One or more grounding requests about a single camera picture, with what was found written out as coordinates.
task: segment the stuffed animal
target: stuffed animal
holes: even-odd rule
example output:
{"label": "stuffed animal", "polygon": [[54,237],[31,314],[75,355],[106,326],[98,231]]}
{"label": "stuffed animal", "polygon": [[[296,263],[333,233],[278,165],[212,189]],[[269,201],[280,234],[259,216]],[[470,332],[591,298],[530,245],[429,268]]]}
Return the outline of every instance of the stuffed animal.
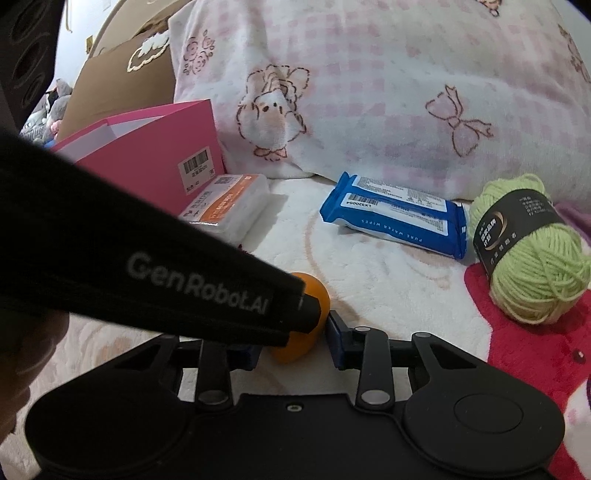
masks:
{"label": "stuffed animal", "polygon": [[66,113],[66,107],[72,96],[72,87],[64,80],[56,80],[56,88],[47,96],[48,115],[45,129],[41,137],[41,143],[45,145],[56,136],[59,124],[53,126],[56,121],[62,120]]}
{"label": "stuffed animal", "polygon": [[39,103],[29,115],[27,122],[21,130],[21,137],[35,144],[42,143],[43,133],[45,132],[45,123],[47,122],[47,97],[44,95]]}
{"label": "stuffed animal", "polygon": [[64,118],[66,114],[66,107],[68,106],[68,102],[70,101],[71,95],[65,95],[63,97],[59,97],[55,102],[53,102],[53,106],[51,107],[51,111],[47,116],[47,122],[45,123],[45,131],[43,132],[42,141],[45,145],[49,140],[53,140],[56,136],[57,130],[59,127],[53,127],[53,125]]}

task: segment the blue wet wipes package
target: blue wet wipes package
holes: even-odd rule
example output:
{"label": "blue wet wipes package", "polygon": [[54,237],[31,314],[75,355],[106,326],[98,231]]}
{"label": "blue wet wipes package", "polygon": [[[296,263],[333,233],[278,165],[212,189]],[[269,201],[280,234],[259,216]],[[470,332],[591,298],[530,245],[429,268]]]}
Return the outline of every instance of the blue wet wipes package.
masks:
{"label": "blue wet wipes package", "polygon": [[343,173],[320,208],[325,222],[456,259],[466,255],[461,205],[380,180]]}

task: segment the screw hole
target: screw hole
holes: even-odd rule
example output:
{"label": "screw hole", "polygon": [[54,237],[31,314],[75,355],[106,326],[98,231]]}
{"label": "screw hole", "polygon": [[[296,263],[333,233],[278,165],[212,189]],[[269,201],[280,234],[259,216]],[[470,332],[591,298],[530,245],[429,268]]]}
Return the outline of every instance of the screw hole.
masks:
{"label": "screw hole", "polygon": [[290,411],[292,413],[298,413],[302,410],[304,410],[304,406],[301,403],[290,403],[287,406],[287,411]]}

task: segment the pink checkered blanket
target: pink checkered blanket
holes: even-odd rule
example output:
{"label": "pink checkered blanket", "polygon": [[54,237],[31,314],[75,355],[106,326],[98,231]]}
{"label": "pink checkered blanket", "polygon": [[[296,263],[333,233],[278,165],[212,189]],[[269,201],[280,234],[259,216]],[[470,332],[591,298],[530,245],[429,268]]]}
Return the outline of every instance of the pink checkered blanket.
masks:
{"label": "pink checkered blanket", "polygon": [[212,99],[233,173],[470,200],[531,172],[591,209],[591,77],[550,0],[196,0],[169,26],[175,101]]}

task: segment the wall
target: wall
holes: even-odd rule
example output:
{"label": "wall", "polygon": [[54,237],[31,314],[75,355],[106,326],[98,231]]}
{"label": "wall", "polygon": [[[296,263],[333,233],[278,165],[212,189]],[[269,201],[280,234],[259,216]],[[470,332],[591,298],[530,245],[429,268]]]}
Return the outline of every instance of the wall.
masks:
{"label": "wall", "polygon": [[70,0],[69,27],[72,32],[66,30],[64,8],[57,41],[56,79],[62,78],[74,85],[86,61],[87,37],[96,36],[117,0],[110,3],[110,7],[103,9],[105,0]]}

